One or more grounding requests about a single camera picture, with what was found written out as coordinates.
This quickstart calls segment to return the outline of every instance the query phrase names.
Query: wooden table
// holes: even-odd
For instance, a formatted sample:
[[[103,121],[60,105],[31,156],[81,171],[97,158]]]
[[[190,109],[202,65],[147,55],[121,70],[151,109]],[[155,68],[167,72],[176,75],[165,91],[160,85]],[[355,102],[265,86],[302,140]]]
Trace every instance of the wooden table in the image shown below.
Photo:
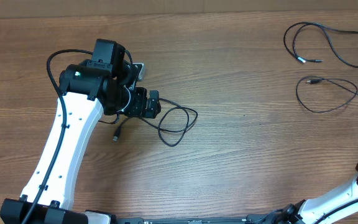
[[[177,147],[164,145],[138,119],[123,127],[118,142],[112,141],[114,126],[98,124],[78,174],[75,211],[243,216],[342,184],[358,161],[358,97],[346,108],[313,114],[297,102],[295,84],[319,75],[358,85],[358,69],[340,62],[314,28],[300,34],[298,51],[324,62],[302,65],[292,58],[282,37],[300,21],[358,30],[358,11],[0,20],[0,207],[6,197],[19,197],[52,127],[57,96],[47,57],[61,49],[92,50],[97,38],[118,41],[146,64],[138,86],[194,108],[199,118]],[[358,64],[358,35],[332,38],[337,51]],[[86,57],[58,56],[55,78]],[[300,91],[305,103],[321,109],[349,96],[328,84],[302,84]],[[162,106],[163,112],[170,108]],[[180,128],[183,115],[173,114],[166,126]],[[358,214],[341,223],[358,223]]]

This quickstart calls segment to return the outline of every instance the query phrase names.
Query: wooden surface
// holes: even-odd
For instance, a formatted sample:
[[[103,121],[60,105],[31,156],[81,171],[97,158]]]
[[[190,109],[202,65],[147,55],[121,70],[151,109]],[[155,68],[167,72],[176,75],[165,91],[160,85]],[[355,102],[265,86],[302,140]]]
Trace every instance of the wooden surface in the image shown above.
[[[358,30],[358,11],[0,20],[0,207],[6,197],[19,197],[52,127],[57,96],[47,57],[61,49],[93,50],[97,38],[118,41],[146,64],[139,86],[200,116],[177,147],[164,145],[138,119],[123,127],[118,142],[112,141],[114,126],[98,124],[78,174],[75,211],[243,216],[342,184],[358,161],[358,97],[338,111],[312,114],[298,104],[295,84],[319,75],[358,85],[358,69],[340,62],[316,29],[299,35],[298,52],[324,62],[302,65],[292,58],[282,35],[299,21]],[[332,38],[337,51],[358,64],[358,35]],[[57,78],[86,57],[58,56],[52,72]],[[331,85],[301,85],[300,92],[320,109],[348,96]],[[170,107],[162,106],[163,112]],[[173,114],[165,126],[182,127],[183,114]],[[358,214],[341,223],[358,223]]]
[[[0,18],[358,9],[358,0],[0,0]]]

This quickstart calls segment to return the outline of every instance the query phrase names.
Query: robotic arm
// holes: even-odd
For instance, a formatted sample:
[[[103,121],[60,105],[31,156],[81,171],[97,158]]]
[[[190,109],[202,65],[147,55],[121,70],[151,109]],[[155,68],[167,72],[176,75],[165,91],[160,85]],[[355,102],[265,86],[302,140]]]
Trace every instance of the robotic arm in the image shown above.
[[[130,62],[124,60],[127,53]],[[78,224],[330,224],[358,212],[358,175],[327,194],[287,205],[267,215],[235,218],[183,218],[146,220],[116,218],[115,215],[87,210],[72,212],[75,183],[86,145],[102,114],[155,118],[160,112],[158,91],[136,87],[143,79],[144,65],[133,63],[125,48],[110,40],[98,39],[91,60],[69,65],[60,74],[60,86],[66,108],[66,125],[60,151],[45,186],[43,179],[55,153],[63,124],[60,100],[55,121],[44,151],[20,199],[6,198],[0,216],[5,224],[78,223]],[[37,194],[44,191],[38,200]]]

